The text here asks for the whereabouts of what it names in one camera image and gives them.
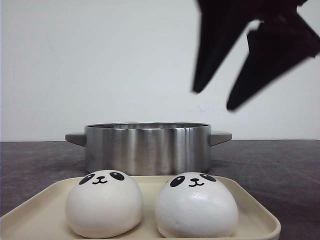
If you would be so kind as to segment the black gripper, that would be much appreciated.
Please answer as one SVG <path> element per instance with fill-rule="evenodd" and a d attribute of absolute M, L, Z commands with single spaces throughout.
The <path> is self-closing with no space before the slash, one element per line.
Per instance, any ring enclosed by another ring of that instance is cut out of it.
<path fill-rule="evenodd" d="M 304 0 L 199 0 L 200 39 L 192 90 L 201 93 L 247 25 L 249 54 L 226 108 L 236 110 L 273 80 L 320 51 L 320 37 L 298 14 Z"/>

